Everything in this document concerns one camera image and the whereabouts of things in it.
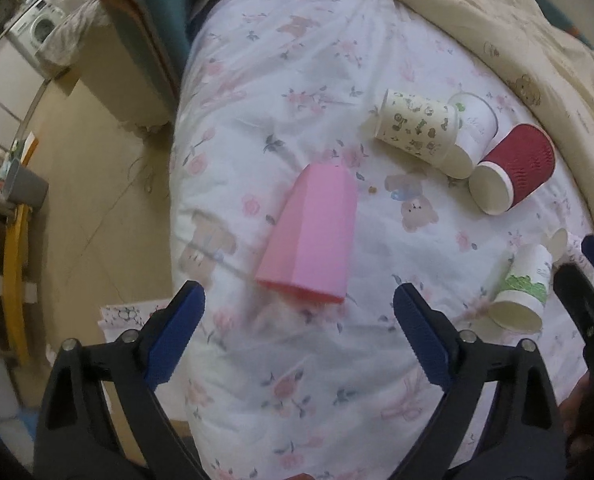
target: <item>screw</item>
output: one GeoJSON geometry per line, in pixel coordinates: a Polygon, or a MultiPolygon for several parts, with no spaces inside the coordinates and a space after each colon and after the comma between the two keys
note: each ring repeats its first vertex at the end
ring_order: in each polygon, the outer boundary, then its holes
{"type": "Polygon", "coordinates": [[[477,340],[477,334],[472,330],[462,330],[459,332],[459,337],[464,343],[474,343],[477,340]]]}
{"type": "Polygon", "coordinates": [[[133,328],[131,328],[130,330],[126,330],[126,332],[124,332],[121,335],[122,341],[124,343],[132,343],[132,342],[136,341],[138,337],[139,337],[139,330],[135,330],[133,328]]]}
{"type": "Polygon", "coordinates": [[[522,348],[526,352],[534,352],[537,349],[537,345],[532,339],[522,339],[522,348]]]}
{"type": "Polygon", "coordinates": [[[61,343],[61,347],[66,351],[69,352],[71,350],[75,349],[75,346],[77,346],[77,343],[79,341],[77,339],[75,339],[74,337],[71,337],[70,339],[66,339],[63,343],[61,343]]]}

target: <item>paper cup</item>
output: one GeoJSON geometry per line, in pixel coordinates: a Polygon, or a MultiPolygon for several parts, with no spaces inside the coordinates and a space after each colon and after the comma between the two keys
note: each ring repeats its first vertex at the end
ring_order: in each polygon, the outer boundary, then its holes
{"type": "Polygon", "coordinates": [[[388,90],[375,137],[438,167],[457,137],[454,106],[388,90]]]}
{"type": "Polygon", "coordinates": [[[517,205],[555,171],[555,150],[548,136],[519,124],[475,167],[468,185],[481,210],[498,215],[517,205]]]}
{"type": "Polygon", "coordinates": [[[552,255],[547,248],[540,244],[519,247],[490,306],[490,318],[513,332],[534,334],[541,330],[551,273],[552,255]]]}
{"type": "Polygon", "coordinates": [[[582,252],[581,244],[583,241],[583,238],[566,231],[566,247],[564,253],[559,258],[555,259],[553,257],[552,261],[558,265],[566,263],[576,264],[586,274],[586,276],[592,280],[594,267],[590,264],[582,252]]]}
{"type": "Polygon", "coordinates": [[[563,227],[546,240],[544,245],[552,255],[553,262],[558,262],[566,254],[570,242],[571,234],[563,227]]]}
{"type": "Polygon", "coordinates": [[[440,170],[452,178],[468,178],[496,135],[499,123],[490,105],[474,94],[459,92],[448,104],[457,109],[458,129],[455,144],[440,170]]]}
{"type": "Polygon", "coordinates": [[[512,207],[512,181],[503,168],[493,162],[480,162],[468,180],[470,194],[484,213],[499,215],[512,207]]]}
{"type": "Polygon", "coordinates": [[[357,195],[356,179],[346,168],[307,166],[272,229],[257,282],[301,300],[343,303],[357,195]]]}

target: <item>beige blanket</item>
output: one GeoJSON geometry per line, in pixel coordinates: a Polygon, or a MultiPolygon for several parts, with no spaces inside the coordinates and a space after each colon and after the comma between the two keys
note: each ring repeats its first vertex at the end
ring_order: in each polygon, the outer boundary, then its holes
{"type": "Polygon", "coordinates": [[[474,52],[550,134],[594,220],[594,52],[534,0],[399,0],[474,52]]]}

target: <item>floor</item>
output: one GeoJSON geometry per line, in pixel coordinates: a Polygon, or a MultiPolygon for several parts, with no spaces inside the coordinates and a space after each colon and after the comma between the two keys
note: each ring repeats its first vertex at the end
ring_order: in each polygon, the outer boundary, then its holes
{"type": "MultiPolygon", "coordinates": [[[[29,227],[29,277],[39,304],[26,306],[33,364],[14,377],[22,400],[38,406],[49,374],[46,345],[69,337],[103,341],[106,304],[168,298],[171,129],[148,136],[123,127],[77,80],[51,82],[29,122],[39,139],[29,167],[49,182],[29,227]]],[[[126,452],[138,448],[110,391],[126,452]]]]}

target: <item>white bedsheet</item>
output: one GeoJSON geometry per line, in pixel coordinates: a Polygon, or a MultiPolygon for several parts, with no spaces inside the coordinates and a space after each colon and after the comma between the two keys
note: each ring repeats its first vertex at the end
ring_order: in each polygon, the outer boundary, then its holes
{"type": "MultiPolygon", "coordinates": [[[[174,284],[206,287],[182,373],[212,478],[387,478],[441,395],[395,322],[396,286],[410,281],[459,329],[514,345],[520,335],[485,318],[513,251],[561,226],[591,231],[560,156],[548,183],[490,217],[465,182],[374,140],[386,88],[484,97],[499,118],[495,143],[535,123],[487,67],[393,0],[223,0],[195,43],[171,157],[171,252],[174,284]],[[345,164],[360,194],[348,297],[334,306],[251,281],[299,172],[326,160],[345,164]]],[[[535,339],[561,400],[584,362],[552,293],[535,339]]]]}

